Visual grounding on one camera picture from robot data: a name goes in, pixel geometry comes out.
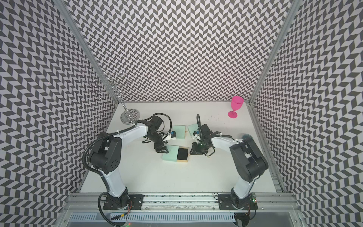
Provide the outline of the mint green drawer jewelry box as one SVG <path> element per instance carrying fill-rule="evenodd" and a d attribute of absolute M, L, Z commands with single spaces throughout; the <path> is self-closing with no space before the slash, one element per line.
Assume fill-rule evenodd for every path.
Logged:
<path fill-rule="evenodd" d="M 175 132 L 176 139 L 184 140 L 185 139 L 185 132 L 186 126 L 185 125 L 174 125 L 172 131 Z"/>

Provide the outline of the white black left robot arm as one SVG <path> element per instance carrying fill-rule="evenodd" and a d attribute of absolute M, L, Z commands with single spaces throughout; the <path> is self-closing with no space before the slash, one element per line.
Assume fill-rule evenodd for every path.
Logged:
<path fill-rule="evenodd" d="M 116 209 L 129 208 L 128 189 L 122 182 L 118 166 L 122 149 L 139 138 L 154 144 L 157 153 L 168 154 L 166 137 L 172 131 L 172 119 L 165 113 L 155 113 L 133 126 L 113 133 L 103 132 L 86 148 L 82 163 L 90 172 L 98 174 L 106 186 L 106 201 Z"/>

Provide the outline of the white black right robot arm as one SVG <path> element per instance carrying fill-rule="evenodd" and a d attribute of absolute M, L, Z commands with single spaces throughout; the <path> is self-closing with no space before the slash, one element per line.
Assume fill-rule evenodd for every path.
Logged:
<path fill-rule="evenodd" d="M 239 175 L 236 185 L 231 189 L 232 205 L 237 210 L 250 208 L 251 190 L 257 179 L 268 170 L 268 162 L 253 137 L 244 134 L 241 139 L 235 139 L 219 131 L 213 132 L 206 124 L 201 124 L 199 114 L 196 115 L 196 121 L 198 129 L 193 133 L 195 141 L 190 155 L 210 157 L 217 148 L 229 152 Z"/>

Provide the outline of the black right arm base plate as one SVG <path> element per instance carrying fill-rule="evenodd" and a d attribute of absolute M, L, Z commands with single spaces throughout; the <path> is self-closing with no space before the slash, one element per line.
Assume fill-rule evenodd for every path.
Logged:
<path fill-rule="evenodd" d="M 217 199 L 217 203 L 220 210 L 243 210 L 255 211 L 258 209 L 256 196 L 254 193 L 250 193 L 244 199 L 239 199 L 231 194 L 215 194 L 214 198 Z"/>

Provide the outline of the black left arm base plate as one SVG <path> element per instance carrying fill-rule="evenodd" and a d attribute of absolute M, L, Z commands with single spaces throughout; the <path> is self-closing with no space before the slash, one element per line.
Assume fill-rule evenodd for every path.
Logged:
<path fill-rule="evenodd" d="M 144 195 L 131 194 L 120 198 L 107 195 L 103 209 L 106 211 L 127 210 L 131 206 L 131 210 L 141 210 Z"/>

